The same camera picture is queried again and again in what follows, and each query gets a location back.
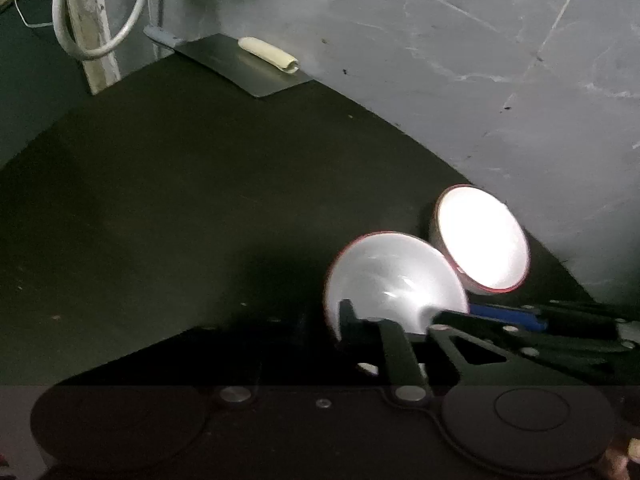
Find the white ceramic bowl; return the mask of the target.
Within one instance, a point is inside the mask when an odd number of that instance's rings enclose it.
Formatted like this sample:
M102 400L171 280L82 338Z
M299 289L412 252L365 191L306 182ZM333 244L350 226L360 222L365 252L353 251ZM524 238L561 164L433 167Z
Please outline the white ceramic bowl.
M472 294L514 292L527 278L530 249L523 228L506 204L476 186L457 184L439 195L428 241Z
M424 335L439 312L468 314L468 296L444 255L419 237L364 234L335 257L326 274L326 324L341 338L338 310L348 300L360 320L386 318L406 333Z

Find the cleaver knife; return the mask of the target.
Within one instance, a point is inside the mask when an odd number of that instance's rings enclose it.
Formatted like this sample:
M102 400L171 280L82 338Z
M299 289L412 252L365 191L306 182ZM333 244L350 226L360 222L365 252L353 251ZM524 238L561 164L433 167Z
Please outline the cleaver knife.
M238 40L223 34L186 41L151 24L145 26L144 33L159 46L210 68L254 98L265 98L312 81L312 77L302 70L292 74L282 72L277 66L242 49Z

